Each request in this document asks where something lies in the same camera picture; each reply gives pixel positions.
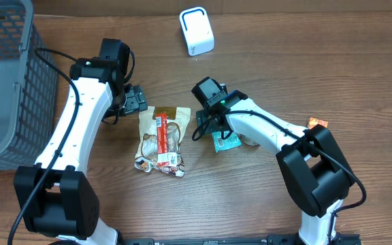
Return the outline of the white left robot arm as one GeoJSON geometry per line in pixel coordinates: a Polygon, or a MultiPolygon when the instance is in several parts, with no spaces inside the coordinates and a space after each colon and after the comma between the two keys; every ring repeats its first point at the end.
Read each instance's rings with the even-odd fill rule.
{"type": "Polygon", "coordinates": [[[55,70],[69,83],[65,107],[42,153],[31,167],[20,166],[14,188],[21,222],[28,231],[56,238],[57,244],[124,244],[121,232],[100,218],[99,198],[86,177],[101,123],[147,110],[140,86],[129,83],[135,55],[119,39],[103,39],[98,56],[75,59],[70,72],[55,70]]]}

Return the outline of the white barcode scanner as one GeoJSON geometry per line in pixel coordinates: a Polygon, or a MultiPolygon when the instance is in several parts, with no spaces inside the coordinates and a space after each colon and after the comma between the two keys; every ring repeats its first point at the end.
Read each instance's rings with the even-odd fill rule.
{"type": "Polygon", "coordinates": [[[189,56],[197,56],[214,49],[214,34],[208,13],[203,7],[181,11],[179,20],[189,56]]]}

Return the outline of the green lidded jar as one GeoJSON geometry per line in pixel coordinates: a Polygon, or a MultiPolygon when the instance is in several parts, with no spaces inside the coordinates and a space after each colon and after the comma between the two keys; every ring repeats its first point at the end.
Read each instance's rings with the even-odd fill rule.
{"type": "Polygon", "coordinates": [[[255,140],[253,140],[251,137],[241,135],[241,138],[242,138],[243,142],[249,146],[258,146],[259,145],[259,143],[255,140]]]}

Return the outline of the teal wet wipes pack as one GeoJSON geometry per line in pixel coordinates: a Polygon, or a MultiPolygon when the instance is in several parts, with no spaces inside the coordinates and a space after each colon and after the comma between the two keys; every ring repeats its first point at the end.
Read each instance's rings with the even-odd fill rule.
{"type": "Polygon", "coordinates": [[[223,139],[221,136],[222,133],[220,131],[212,133],[214,150],[216,153],[230,150],[242,145],[240,138],[235,132],[233,132],[227,139],[223,139]]]}

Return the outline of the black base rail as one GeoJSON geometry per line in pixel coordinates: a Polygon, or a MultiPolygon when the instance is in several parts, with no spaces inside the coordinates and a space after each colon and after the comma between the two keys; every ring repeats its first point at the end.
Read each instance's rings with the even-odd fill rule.
{"type": "Polygon", "coordinates": [[[294,245],[298,242],[298,235],[268,235],[266,238],[226,238],[226,239],[181,239],[154,240],[152,238],[123,239],[118,237],[117,244],[121,245],[294,245]]]}

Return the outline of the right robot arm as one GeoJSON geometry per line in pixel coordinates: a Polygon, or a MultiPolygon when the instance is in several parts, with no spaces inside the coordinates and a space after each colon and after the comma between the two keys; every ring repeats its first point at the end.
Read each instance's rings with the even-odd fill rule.
{"type": "Polygon", "coordinates": [[[301,210],[301,225],[295,234],[268,235],[265,244],[360,244],[359,235],[336,231],[337,213],[355,179],[329,129],[284,121],[210,77],[191,92],[203,107],[194,141],[215,126],[227,135],[249,137],[276,156],[287,191],[301,210]]]}

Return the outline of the small orange snack box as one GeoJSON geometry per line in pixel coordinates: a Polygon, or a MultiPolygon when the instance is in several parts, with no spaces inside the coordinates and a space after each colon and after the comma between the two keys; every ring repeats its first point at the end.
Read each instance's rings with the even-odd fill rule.
{"type": "Polygon", "coordinates": [[[328,127],[328,122],[326,120],[321,120],[315,117],[310,117],[308,120],[308,124],[307,124],[307,128],[312,129],[313,127],[317,126],[317,125],[321,125],[325,128],[328,127]]]}

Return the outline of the grey plastic mesh basket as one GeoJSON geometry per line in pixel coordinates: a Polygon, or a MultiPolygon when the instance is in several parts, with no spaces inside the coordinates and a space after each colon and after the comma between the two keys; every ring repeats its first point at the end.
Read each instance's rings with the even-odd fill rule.
{"type": "Polygon", "coordinates": [[[34,53],[33,15],[31,1],[0,1],[0,170],[34,164],[53,131],[59,78],[34,53]]]}

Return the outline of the brown cookie snack bag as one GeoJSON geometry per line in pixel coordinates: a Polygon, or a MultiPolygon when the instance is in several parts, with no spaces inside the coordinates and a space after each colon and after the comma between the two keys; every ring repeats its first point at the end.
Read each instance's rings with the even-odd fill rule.
{"type": "Polygon", "coordinates": [[[146,173],[156,169],[183,177],[185,168],[180,149],[190,119],[191,109],[183,107],[149,106],[140,112],[140,144],[134,167],[146,173]]]}

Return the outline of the red snack bar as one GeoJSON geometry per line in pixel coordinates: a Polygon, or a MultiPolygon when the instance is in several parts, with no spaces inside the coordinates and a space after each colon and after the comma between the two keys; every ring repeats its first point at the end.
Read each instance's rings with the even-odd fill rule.
{"type": "Polygon", "coordinates": [[[159,113],[156,115],[157,124],[157,165],[159,167],[176,167],[177,153],[168,150],[167,142],[167,114],[159,113]]]}

